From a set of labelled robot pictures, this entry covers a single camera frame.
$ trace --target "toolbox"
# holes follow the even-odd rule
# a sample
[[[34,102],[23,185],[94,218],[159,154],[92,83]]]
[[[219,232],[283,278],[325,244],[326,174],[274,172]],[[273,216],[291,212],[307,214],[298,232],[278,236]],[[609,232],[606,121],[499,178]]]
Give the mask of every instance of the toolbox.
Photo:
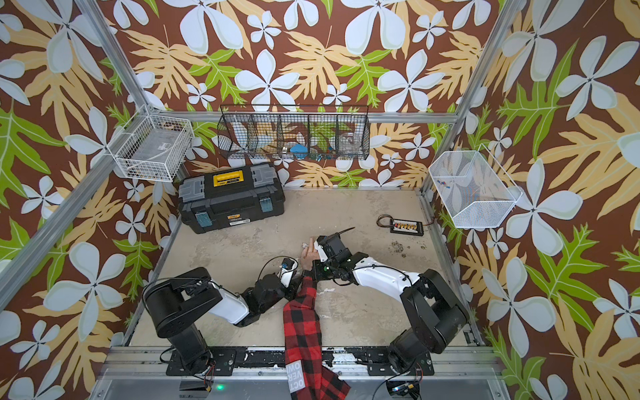
[[[197,234],[284,212],[284,192],[271,163],[187,178],[178,196],[182,222]]]

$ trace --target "floral wallpaper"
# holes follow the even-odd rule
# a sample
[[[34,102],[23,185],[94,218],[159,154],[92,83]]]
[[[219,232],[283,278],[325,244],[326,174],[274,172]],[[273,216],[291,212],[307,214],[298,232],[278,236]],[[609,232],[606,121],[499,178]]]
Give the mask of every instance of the floral wallpaper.
[[[496,229],[433,200],[514,399],[640,396],[639,27],[637,1],[531,0],[454,144],[524,195]]]
[[[100,1],[159,109],[265,104],[445,113],[503,1]]]
[[[0,0],[0,275],[133,112],[72,0]],[[0,399],[86,399],[175,227],[172,185],[114,173],[0,312]]]

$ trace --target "enclosure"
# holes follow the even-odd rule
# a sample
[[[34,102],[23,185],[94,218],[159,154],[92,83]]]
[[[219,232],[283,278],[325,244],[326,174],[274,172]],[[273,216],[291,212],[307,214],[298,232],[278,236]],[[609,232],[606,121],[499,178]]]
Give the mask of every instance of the enclosure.
[[[259,288],[278,301],[246,326],[195,320],[204,376],[160,337],[145,288],[197,270],[251,298],[310,238],[351,227],[342,244],[371,269],[332,266],[314,303],[316,363],[346,400],[639,395],[635,2],[0,8],[0,399],[286,399],[281,287]],[[381,270],[398,292],[357,278]],[[446,300],[419,286],[428,270]],[[466,319],[398,371],[401,338],[430,327],[409,300]]]

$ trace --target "red plaid sleeve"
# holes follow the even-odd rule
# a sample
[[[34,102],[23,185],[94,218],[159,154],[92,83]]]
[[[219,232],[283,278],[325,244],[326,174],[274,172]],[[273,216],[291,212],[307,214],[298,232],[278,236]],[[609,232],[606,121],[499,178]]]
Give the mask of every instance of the red plaid sleeve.
[[[292,400],[343,400],[349,385],[322,365],[322,333],[316,305],[316,281],[306,275],[298,297],[284,307],[285,364],[301,360],[306,387]]]

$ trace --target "brown wallpaper background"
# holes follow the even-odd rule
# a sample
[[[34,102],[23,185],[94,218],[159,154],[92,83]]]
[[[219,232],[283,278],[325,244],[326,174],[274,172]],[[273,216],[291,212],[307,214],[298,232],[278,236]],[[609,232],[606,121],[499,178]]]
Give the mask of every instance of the brown wallpaper background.
[[[487,98],[472,109],[480,124],[463,130],[456,143],[491,149],[524,197],[535,200],[533,222],[524,228],[532,207],[522,200],[495,230],[456,229],[436,199],[443,240],[460,265],[477,321],[504,362],[512,398],[637,399],[640,9],[622,0],[545,3],[527,5],[511,40],[524,38],[523,45],[527,36],[518,32],[540,33],[552,10],[563,10],[554,20],[558,29],[540,34],[557,48],[549,76],[534,82],[531,64],[548,62],[550,45],[526,57],[518,73],[523,50],[507,39],[502,48],[510,57],[502,53],[495,61],[484,82]],[[536,14],[536,7],[542,11]],[[516,79],[504,92],[509,67]],[[598,91],[585,97],[584,109],[568,118],[571,104],[582,104],[574,100],[580,89],[563,88],[587,81],[572,77],[563,86],[571,75],[595,76],[593,85],[611,90],[593,86],[591,93]],[[564,97],[549,90],[559,85]]]
[[[73,2],[13,0],[1,1],[0,7],[8,33],[0,35],[0,269],[4,269],[45,223],[44,216],[54,212],[84,178],[104,145],[99,135],[108,142],[116,126],[129,119],[133,106]],[[68,28],[61,33],[68,22],[73,32]],[[76,35],[87,52],[77,42],[70,44],[65,34]],[[69,44],[68,70],[60,59],[47,59],[53,37],[58,46],[62,44],[55,47],[56,53],[66,54],[64,44]],[[133,187],[140,191],[130,194]],[[113,173],[103,183],[0,314],[0,398],[89,396],[109,346],[122,341],[140,287],[160,256],[159,244],[175,223],[171,217],[175,196],[169,193],[175,193],[171,185],[132,182]],[[119,221],[129,222],[123,213],[127,206],[134,215],[145,210],[138,228],[146,232],[135,230],[133,245],[128,231],[116,229]],[[91,248],[97,249],[99,260]],[[111,261],[117,262],[105,265],[113,255]],[[93,280],[99,280],[107,294],[96,296],[86,290],[76,297],[68,287],[63,289],[68,282],[77,282],[70,284],[77,287],[92,281],[78,268],[88,268],[91,272],[85,273],[90,276],[95,273]],[[50,308],[44,301],[48,292],[57,294]]]
[[[207,5],[203,6],[204,10],[220,11],[223,14],[220,16],[214,11],[210,12],[216,16],[216,21],[226,21],[225,23],[230,24],[226,32],[237,29],[235,39],[243,37],[242,48],[236,50],[234,49],[237,46],[226,40],[224,44],[222,43],[207,17],[204,26],[208,47],[193,44],[194,42],[202,43],[203,34],[197,33],[198,30],[194,28],[200,24],[195,22],[197,19],[191,20],[190,17],[185,19],[189,12],[195,10],[194,3],[191,1],[153,0],[148,3],[153,4],[153,10],[143,4],[146,17],[140,13],[138,19],[132,18],[132,13],[128,10],[126,12],[129,16],[128,23],[121,24],[117,22],[122,15],[122,12],[117,10],[118,6],[111,1],[99,2],[106,18],[118,28],[116,37],[127,53],[133,69],[139,73],[154,74],[155,79],[144,79],[148,83],[149,92],[158,98],[154,104],[179,111],[188,109],[189,96],[198,97],[198,93],[194,90],[200,92],[200,83],[205,84],[205,90],[202,93],[215,97],[215,100],[211,98],[208,100],[212,109],[218,109],[221,104],[251,104],[252,99],[262,89],[248,90],[248,93],[240,90],[237,87],[236,75],[242,70],[247,70],[260,76],[256,64],[257,56],[265,50],[269,51],[275,60],[273,80],[288,73],[300,75],[297,80],[292,76],[291,84],[282,88],[284,92],[292,95],[289,99],[293,98],[296,104],[320,105],[328,96],[329,84],[339,92],[342,92],[340,86],[346,84],[348,88],[340,95],[348,96],[349,100],[342,102],[359,106],[368,105],[373,112],[383,111],[386,100],[399,93],[400,90],[397,88],[400,86],[390,86],[394,89],[382,90],[378,85],[378,78],[389,70],[396,70],[404,77],[406,85],[408,60],[423,50],[427,56],[426,69],[423,70],[421,67],[415,70],[418,76],[416,80],[430,74],[444,74],[439,76],[439,79],[435,79],[437,83],[431,82],[432,87],[425,86],[421,89],[428,94],[430,110],[445,113],[464,92],[470,73],[476,65],[480,50],[488,38],[500,8],[498,1],[484,0],[481,2],[385,1],[382,5],[385,6],[385,12],[388,12],[386,15],[391,14],[388,18],[391,27],[388,35],[404,27],[406,34],[402,46],[397,47],[387,43],[391,40],[388,35],[385,35],[386,46],[383,45],[380,16],[377,16],[372,26],[368,46],[361,54],[357,52],[352,54],[347,48],[347,27],[362,13],[370,13],[371,7],[377,4],[375,1],[367,7],[352,8],[354,2],[351,0],[305,0],[304,4],[307,4],[305,7],[309,7],[310,10],[317,8],[315,24],[312,23],[311,16],[308,24],[300,11],[300,6],[290,1],[204,2],[203,4]],[[474,16],[478,7],[481,7],[481,12],[476,25]],[[297,10],[298,23],[295,28],[289,25],[291,27],[289,29],[285,23],[285,14],[287,10],[294,9]],[[455,17],[460,14],[459,20],[462,21],[461,17],[469,9],[470,17],[466,24],[461,25],[459,22],[454,28]],[[263,27],[261,23],[265,11],[271,13],[271,22]],[[413,42],[414,34],[429,28],[424,17],[420,24],[418,24],[418,18],[425,15],[429,17],[430,22],[434,21],[433,17],[438,11],[442,12],[442,19],[431,27],[434,28],[432,32],[439,34],[439,36],[430,34],[434,38],[433,45],[427,48],[426,37]],[[252,22],[254,26],[247,19],[252,15],[255,16]],[[187,21],[185,25],[190,27],[186,28],[189,38],[200,37],[198,40],[193,39],[193,42],[189,41],[191,48],[188,47],[181,32],[182,21]],[[354,32],[366,32],[366,26],[359,27],[362,29],[355,29]],[[258,42],[252,42],[251,36],[255,32],[260,32],[262,28],[266,28],[267,34],[269,32],[273,34],[269,35],[273,46],[269,46],[263,36],[260,36]],[[279,103],[274,96],[271,96],[271,102]],[[408,105],[407,110],[398,106],[391,111],[417,111],[409,98],[404,104]],[[204,111],[207,107],[198,100],[192,102],[192,105],[200,111]]]

